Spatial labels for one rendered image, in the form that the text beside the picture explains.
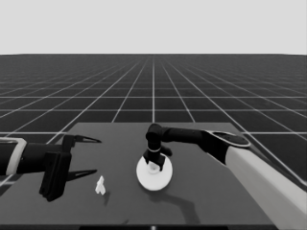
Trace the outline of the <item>large thick white disc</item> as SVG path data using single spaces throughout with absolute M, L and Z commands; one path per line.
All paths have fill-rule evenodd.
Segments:
M 146 163 L 141 157 L 136 166 L 136 176 L 139 183 L 149 191 L 160 191 L 171 181 L 173 176 L 173 165 L 171 160 L 164 155 L 163 169 L 153 162 Z

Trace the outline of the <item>small white T-shaped piece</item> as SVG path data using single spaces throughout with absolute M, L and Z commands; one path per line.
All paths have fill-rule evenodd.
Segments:
M 105 188 L 104 182 L 105 182 L 105 179 L 101 175 L 99 180 L 96 183 L 96 188 L 95 188 L 95 192 L 97 194 L 101 194 L 102 196 L 106 193 L 106 188 Z

